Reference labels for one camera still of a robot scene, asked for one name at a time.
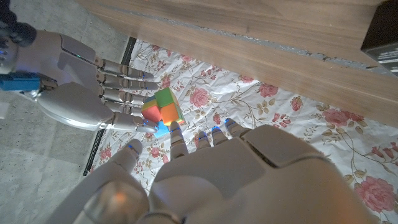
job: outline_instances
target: orange cube face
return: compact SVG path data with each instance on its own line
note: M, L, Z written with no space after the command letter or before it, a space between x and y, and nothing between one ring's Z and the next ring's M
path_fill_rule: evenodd
M167 106L162 107L160 109L160 113L163 118L163 123L167 126L169 126L172 121L181 123L184 120L180 107L175 103L171 103Z

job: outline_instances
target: wooden edge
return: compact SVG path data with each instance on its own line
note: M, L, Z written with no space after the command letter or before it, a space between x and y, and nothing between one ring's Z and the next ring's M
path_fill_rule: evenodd
M398 79L394 77L115 13L96 4L83 5L111 26L138 39L398 127Z
M96 2L111 7L118 7L126 11L140 12L195 24L200 27L223 30L232 34L269 40L271 42L308 50L313 54L325 54L330 58L343 58L365 63L370 66L380 66L376 61L360 51L367 31L367 28L363 28L364 21L361 21L361 28L351 26L351 29L347 29L346 27L329 27L319 24L307 24L299 21L293 22L289 19L272 16L254 16L248 12L239 10L231 12L227 9L216 9L206 5L192 5L188 4L186 1L152 2L133 0L109 2L109 0L96 0ZM374 10L376 10L376 2L373 6L358 5L358 7L361 6L366 9L364 9L364 14L373 14ZM226 16L228 16L228 24L225 24Z

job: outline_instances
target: blue connector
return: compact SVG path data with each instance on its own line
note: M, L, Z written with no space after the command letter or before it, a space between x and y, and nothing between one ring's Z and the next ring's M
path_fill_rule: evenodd
M4 91L38 90L40 78L36 73L12 72L0 75L0 89Z

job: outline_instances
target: red cube face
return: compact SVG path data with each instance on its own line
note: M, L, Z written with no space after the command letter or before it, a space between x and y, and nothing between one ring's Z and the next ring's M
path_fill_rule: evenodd
M162 115L158 106L151 106L141 111L142 115L151 121L158 122L162 120Z

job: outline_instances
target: blue cube face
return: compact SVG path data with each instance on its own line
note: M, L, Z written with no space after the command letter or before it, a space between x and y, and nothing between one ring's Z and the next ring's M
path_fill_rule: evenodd
M159 121L159 122L157 123L157 125L158 125L159 129L158 129L157 132L154 134L155 137L159 138L159 137L161 137L161 136L163 136L163 135L165 135L165 134L170 133L169 127L167 127L166 125L164 125L163 121Z
M144 100L144 103L150 102L151 100L155 100L155 95L153 95L153 96L151 96L151 97L147 97L147 98Z

